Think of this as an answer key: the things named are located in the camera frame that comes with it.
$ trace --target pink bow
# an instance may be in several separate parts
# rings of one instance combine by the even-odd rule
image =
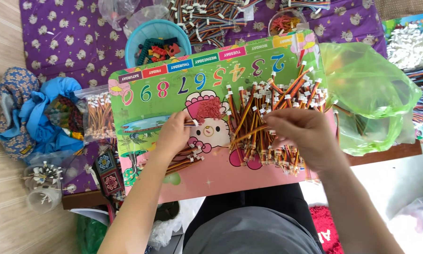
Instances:
[[[202,148],[202,151],[206,154],[211,152],[211,145],[209,143],[204,144],[202,141],[198,141],[196,137],[192,136],[192,137],[189,138],[188,145],[190,145],[190,144],[193,144],[197,147]]]

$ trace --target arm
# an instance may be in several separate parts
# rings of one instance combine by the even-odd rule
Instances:
[[[185,147],[189,128],[184,112],[174,113],[161,128],[157,146],[125,198],[97,254],[144,253],[154,222],[164,175],[174,156]]]
[[[318,173],[346,253],[404,253],[351,171],[322,113],[283,109],[263,119],[276,130],[278,137],[272,146],[293,143],[307,165]]]

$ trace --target blue bowl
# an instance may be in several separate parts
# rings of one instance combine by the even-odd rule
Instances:
[[[139,51],[139,44],[144,45],[146,39],[151,38],[170,39],[177,37],[178,45],[191,55],[191,43],[186,33],[175,23],[168,20],[150,20],[135,29],[128,38],[125,46],[125,64],[127,68],[136,67],[135,53]]]

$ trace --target white connector pile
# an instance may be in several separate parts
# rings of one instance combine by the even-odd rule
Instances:
[[[400,69],[423,67],[423,32],[418,25],[409,24],[396,29],[388,40],[387,58]]]

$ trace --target red rug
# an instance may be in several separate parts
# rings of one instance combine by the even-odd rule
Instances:
[[[329,208],[327,206],[314,206],[309,209],[326,254],[344,254]]]

